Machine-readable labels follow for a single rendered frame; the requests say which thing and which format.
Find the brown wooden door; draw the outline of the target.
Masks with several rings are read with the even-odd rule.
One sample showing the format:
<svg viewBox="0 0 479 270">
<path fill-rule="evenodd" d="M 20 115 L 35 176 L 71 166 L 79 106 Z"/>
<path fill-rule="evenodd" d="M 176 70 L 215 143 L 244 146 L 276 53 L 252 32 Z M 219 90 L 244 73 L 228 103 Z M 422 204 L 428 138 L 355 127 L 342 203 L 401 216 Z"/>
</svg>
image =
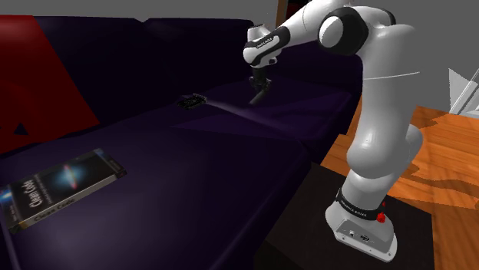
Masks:
<svg viewBox="0 0 479 270">
<path fill-rule="evenodd" d="M 309 1 L 310 0 L 278 0 L 276 26 L 280 26 Z"/>
</svg>

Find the black robot stand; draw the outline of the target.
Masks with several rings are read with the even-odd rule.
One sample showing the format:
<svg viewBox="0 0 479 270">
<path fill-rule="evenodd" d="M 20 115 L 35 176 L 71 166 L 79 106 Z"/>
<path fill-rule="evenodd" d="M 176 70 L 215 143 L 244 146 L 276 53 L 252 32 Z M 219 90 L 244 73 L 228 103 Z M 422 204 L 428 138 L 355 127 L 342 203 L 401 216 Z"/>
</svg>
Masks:
<svg viewBox="0 0 479 270">
<path fill-rule="evenodd" d="M 393 197 L 386 214 L 398 237 L 391 262 L 338 242 L 325 220 L 345 177 L 313 164 L 254 257 L 254 270 L 434 270 L 431 215 Z"/>
</svg>

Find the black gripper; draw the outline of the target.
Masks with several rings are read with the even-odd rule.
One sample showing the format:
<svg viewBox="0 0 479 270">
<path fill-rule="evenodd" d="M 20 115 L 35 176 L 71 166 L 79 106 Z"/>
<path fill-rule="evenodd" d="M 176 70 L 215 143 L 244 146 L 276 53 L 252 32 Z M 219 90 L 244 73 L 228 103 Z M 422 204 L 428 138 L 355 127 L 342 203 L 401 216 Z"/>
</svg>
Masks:
<svg viewBox="0 0 479 270">
<path fill-rule="evenodd" d="M 268 93 L 270 80 L 266 77 L 266 67 L 252 68 L 252 76 L 249 78 L 251 87 L 258 92 L 249 105 L 257 105 Z"/>
</svg>

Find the dark purple sofa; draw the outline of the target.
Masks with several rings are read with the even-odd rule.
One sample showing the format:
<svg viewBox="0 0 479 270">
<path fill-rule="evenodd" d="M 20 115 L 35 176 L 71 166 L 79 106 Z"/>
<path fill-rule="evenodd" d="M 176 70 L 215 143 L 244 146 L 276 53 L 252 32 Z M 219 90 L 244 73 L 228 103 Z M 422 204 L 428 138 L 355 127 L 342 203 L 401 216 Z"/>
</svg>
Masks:
<svg viewBox="0 0 479 270">
<path fill-rule="evenodd" d="M 0 270 L 250 270 L 360 94 L 360 59 L 311 41 L 280 54 L 249 105 L 248 20 L 33 17 L 99 124 L 0 153 L 0 186 L 97 148 L 127 175 L 0 228 Z M 177 105 L 192 94 L 207 102 Z"/>
</svg>

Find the black remote control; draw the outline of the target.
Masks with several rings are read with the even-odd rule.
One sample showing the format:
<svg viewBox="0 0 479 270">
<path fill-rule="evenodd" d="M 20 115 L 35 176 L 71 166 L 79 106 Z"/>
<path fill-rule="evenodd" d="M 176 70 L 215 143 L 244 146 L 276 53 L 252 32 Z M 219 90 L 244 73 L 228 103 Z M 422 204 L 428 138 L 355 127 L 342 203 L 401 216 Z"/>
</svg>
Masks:
<svg viewBox="0 0 479 270">
<path fill-rule="evenodd" d="M 207 98 L 200 94 L 192 94 L 184 96 L 184 98 L 177 103 L 177 105 L 185 110 L 192 110 L 207 102 Z"/>
</svg>

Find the red cushion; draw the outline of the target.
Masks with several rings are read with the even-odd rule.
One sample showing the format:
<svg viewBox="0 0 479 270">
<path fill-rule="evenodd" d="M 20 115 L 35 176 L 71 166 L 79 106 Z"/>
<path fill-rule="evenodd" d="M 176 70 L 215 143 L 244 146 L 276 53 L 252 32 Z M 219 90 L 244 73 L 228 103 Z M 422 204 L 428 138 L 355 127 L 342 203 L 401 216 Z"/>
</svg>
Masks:
<svg viewBox="0 0 479 270">
<path fill-rule="evenodd" d="M 35 18 L 0 15 L 0 153 L 98 124 Z"/>
</svg>

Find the white angular furniture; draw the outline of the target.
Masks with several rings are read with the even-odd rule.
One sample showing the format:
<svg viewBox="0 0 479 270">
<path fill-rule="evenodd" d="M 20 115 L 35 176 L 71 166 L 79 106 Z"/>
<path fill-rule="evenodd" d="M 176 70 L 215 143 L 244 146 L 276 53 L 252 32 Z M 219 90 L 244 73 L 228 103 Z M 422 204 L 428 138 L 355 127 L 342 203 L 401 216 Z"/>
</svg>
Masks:
<svg viewBox="0 0 479 270">
<path fill-rule="evenodd" d="M 479 118 L 479 68 L 471 79 L 465 79 L 450 70 L 449 83 L 451 100 L 449 113 Z"/>
</svg>

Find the black book with galaxy cover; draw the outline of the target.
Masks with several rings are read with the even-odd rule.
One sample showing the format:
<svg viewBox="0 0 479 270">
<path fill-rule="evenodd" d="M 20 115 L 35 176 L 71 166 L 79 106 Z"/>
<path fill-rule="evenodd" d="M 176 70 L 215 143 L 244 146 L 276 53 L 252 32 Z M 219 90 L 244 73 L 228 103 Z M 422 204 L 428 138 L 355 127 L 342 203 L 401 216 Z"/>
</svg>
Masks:
<svg viewBox="0 0 479 270">
<path fill-rule="evenodd" d="M 15 234 L 126 176 L 101 148 L 31 174 L 0 188 L 0 210 Z"/>
</svg>

